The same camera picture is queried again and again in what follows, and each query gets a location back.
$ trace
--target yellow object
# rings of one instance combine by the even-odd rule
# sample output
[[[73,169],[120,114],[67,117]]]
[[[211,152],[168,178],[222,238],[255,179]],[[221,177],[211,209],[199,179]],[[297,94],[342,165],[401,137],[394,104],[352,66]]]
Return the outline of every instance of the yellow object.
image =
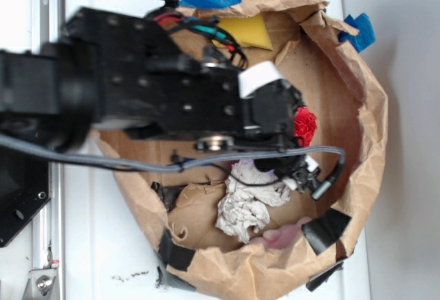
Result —
[[[229,32],[242,47],[274,49],[262,14],[250,18],[220,18],[219,27]]]

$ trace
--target paper bag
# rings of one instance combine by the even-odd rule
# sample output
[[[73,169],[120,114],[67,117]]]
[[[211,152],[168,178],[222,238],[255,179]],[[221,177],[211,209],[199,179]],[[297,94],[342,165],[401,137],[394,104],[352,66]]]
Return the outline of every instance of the paper bag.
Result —
[[[265,251],[261,244],[240,247],[234,237],[212,229],[213,210],[224,192],[221,185],[190,188],[169,216],[150,188],[153,181],[180,185],[224,180],[216,169],[202,167],[175,175],[115,173],[140,228],[168,264],[167,271],[197,292],[230,300],[277,299],[353,252],[382,181],[387,97],[353,46],[338,41],[340,31],[356,34],[357,30],[327,16],[327,5],[323,0],[242,0],[222,10],[183,10],[201,18],[261,13],[274,49],[246,49],[250,65],[274,61],[318,117],[312,145],[334,145],[346,151],[343,174],[320,200],[292,192],[288,204],[269,209],[268,228],[295,223],[305,215],[314,218],[283,250]],[[179,44],[184,49],[191,42],[179,40]],[[132,141],[117,131],[102,131],[97,141],[108,156],[160,164],[169,164],[176,148],[183,156],[198,156],[192,143]],[[337,158],[327,153],[313,157],[323,175]]]

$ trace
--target pink object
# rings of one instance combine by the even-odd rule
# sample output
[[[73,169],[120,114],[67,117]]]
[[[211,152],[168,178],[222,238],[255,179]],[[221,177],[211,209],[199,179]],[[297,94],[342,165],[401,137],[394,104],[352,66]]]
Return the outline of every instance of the pink object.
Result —
[[[249,244],[263,244],[264,248],[286,248],[292,240],[294,240],[296,234],[301,230],[301,226],[311,221],[311,218],[306,216],[299,219],[295,224],[287,224],[281,226],[276,230],[266,230],[262,237],[255,237],[251,239]]]

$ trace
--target black electrical tape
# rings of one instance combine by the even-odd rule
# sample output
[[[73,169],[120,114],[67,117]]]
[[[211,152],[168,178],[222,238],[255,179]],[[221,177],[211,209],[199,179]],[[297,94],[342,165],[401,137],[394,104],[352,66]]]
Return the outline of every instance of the black electrical tape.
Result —
[[[186,281],[179,278],[178,276],[175,276],[175,275],[169,273],[168,271],[166,271],[166,266],[162,260],[159,260],[159,266],[157,267],[157,273],[159,274],[159,276],[157,277],[156,288],[160,287],[161,285],[167,285],[172,288],[180,288],[181,290],[195,292],[194,286],[187,283]]]
[[[331,267],[330,269],[312,277],[310,279],[309,283],[305,284],[305,287],[310,292],[313,292],[314,290],[319,288],[322,283],[327,281],[335,271],[341,270],[343,264],[344,264],[344,262],[336,262],[336,264],[333,267]]]
[[[165,229],[160,240],[158,254],[165,265],[169,264],[175,269],[186,271],[193,260],[195,250],[174,244],[171,232]]]
[[[330,208],[323,216],[303,224],[301,229],[316,255],[337,242],[350,223],[351,217]]]
[[[174,203],[185,186],[162,186],[158,182],[153,182],[151,188],[157,192],[166,210],[170,212],[174,208]]]

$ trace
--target crumpled paper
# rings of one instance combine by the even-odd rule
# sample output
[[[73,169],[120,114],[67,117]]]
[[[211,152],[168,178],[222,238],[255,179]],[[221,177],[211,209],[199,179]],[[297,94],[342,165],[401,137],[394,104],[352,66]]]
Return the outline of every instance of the crumpled paper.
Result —
[[[270,221],[266,205],[279,207],[290,200],[290,188],[278,182],[268,186],[246,186],[247,184],[266,184],[277,177],[273,173],[262,173],[251,159],[240,160],[232,165],[232,176],[226,183],[226,196],[219,202],[219,214],[215,226],[226,235],[238,236],[239,241],[248,243],[248,227],[258,233]]]

